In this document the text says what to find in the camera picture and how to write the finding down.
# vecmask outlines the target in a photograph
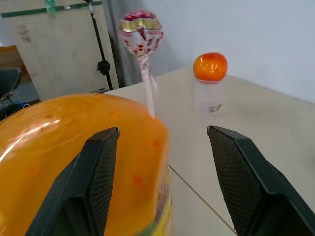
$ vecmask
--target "table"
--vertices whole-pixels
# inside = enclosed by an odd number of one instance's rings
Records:
[[[156,115],[170,133],[169,165],[223,223],[234,228],[220,190],[206,134],[208,125],[250,137],[315,211],[315,105],[227,75],[221,110],[205,114],[193,107],[192,65],[159,76],[156,82]],[[146,105],[143,83],[107,94]]]
[[[235,236],[236,234],[170,170],[174,236]]]

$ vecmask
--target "white lollipop stick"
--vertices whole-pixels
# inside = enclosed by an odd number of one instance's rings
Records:
[[[155,115],[154,115],[154,105],[153,105],[151,83],[154,85],[155,89],[157,89],[157,87],[156,87],[156,83],[153,80],[153,77],[150,73],[149,58],[148,57],[139,57],[138,61],[139,61],[140,68],[141,68],[142,80],[144,82],[144,87],[146,90],[149,114],[152,118],[154,118]]]

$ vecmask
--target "lollipop stick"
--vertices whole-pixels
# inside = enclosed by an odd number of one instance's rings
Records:
[[[153,105],[153,98],[152,98],[152,88],[151,88],[151,83],[150,83],[150,74],[148,71],[142,73],[142,80],[144,81],[144,87],[146,90],[149,114],[152,118],[154,118],[154,105]]]
[[[152,88],[150,81],[150,65],[149,65],[149,57],[138,57],[138,62],[141,69],[142,80],[144,82],[144,88],[146,90],[147,96],[147,104],[149,109],[149,114],[152,118],[154,118],[154,106],[153,106],[153,98],[152,98]]]

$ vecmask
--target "black metal stand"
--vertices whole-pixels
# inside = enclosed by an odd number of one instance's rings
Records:
[[[110,64],[105,59],[105,55],[104,55],[104,51],[103,51],[103,47],[102,47],[102,42],[100,40],[100,36],[99,36],[98,28],[97,28],[97,23],[96,23],[96,19],[95,19],[95,16],[94,16],[92,0],[84,0],[84,1],[87,2],[87,4],[89,5],[89,8],[90,8],[90,13],[91,13],[93,26],[94,26],[94,30],[95,30],[95,34],[96,34],[96,38],[97,38],[97,42],[98,42],[98,47],[99,47],[99,50],[100,50],[100,54],[102,56],[102,61],[100,61],[97,64],[97,70],[100,71],[100,73],[102,75],[106,75],[109,90],[113,90],[112,81],[110,80],[110,76],[109,76]]]

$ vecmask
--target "white wall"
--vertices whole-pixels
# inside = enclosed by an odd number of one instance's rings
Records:
[[[133,0],[164,26],[155,75],[205,52],[221,52],[228,74],[315,102],[314,0]]]
[[[9,32],[4,19],[0,15],[0,47],[7,47],[14,44],[14,39]]]

